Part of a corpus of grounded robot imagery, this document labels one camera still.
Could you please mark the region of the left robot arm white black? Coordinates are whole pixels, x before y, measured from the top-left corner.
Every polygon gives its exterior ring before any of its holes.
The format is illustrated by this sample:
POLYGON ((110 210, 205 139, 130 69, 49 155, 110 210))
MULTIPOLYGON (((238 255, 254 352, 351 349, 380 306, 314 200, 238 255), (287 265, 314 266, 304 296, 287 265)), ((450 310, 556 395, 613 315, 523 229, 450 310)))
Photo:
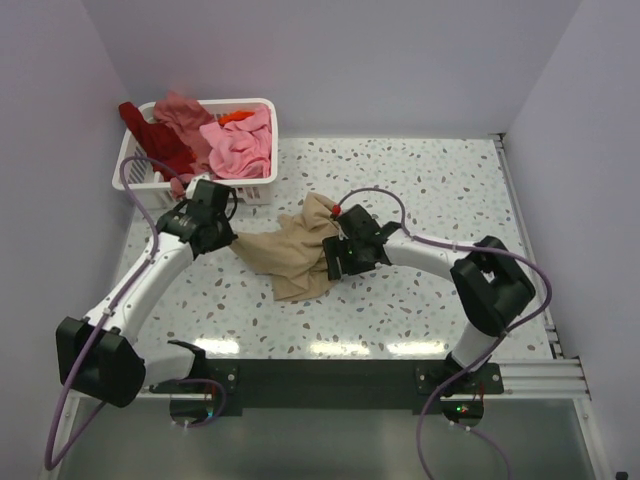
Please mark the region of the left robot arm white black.
POLYGON ((185 392, 207 380, 203 350, 174 341, 168 351, 139 354, 138 335, 174 280, 201 255, 236 239, 230 225, 237 200, 232 188, 204 178, 151 223, 151 239, 114 289, 81 319, 65 318, 55 338, 60 380, 116 407, 129 405, 145 387, 173 381, 185 392))

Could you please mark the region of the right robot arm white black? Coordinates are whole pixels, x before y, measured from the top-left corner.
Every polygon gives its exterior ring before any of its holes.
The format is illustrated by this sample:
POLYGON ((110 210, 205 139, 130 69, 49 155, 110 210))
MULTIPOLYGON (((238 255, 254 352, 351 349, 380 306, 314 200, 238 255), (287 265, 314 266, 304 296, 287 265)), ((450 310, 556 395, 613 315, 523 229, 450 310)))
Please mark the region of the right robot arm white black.
POLYGON ((467 323, 443 359, 420 359, 414 366, 418 394, 440 399, 456 394, 503 393, 500 368, 489 359, 536 295, 533 283, 519 265, 522 257, 492 236, 459 245, 419 238, 411 235, 403 223, 379 224, 360 205, 348 210, 334 206, 331 217, 338 232, 323 241, 328 278, 355 278, 360 295, 351 298, 348 306, 358 323, 388 323, 396 314, 411 321, 433 311, 431 301, 410 310, 394 292, 376 296, 369 291, 371 281, 387 282, 393 267, 436 276, 455 287, 467 323))

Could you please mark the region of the beige t shirt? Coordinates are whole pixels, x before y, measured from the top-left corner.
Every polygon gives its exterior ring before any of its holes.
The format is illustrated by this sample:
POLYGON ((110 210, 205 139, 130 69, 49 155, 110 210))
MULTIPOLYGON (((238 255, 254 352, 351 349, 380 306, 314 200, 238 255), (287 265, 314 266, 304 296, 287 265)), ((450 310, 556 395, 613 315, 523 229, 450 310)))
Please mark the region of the beige t shirt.
POLYGON ((336 283, 328 277, 323 240, 338 234, 332 219, 336 203, 309 193, 296 215, 281 214, 273 232, 237 234, 231 250, 256 274, 271 278, 273 299, 305 301, 326 294, 336 283))

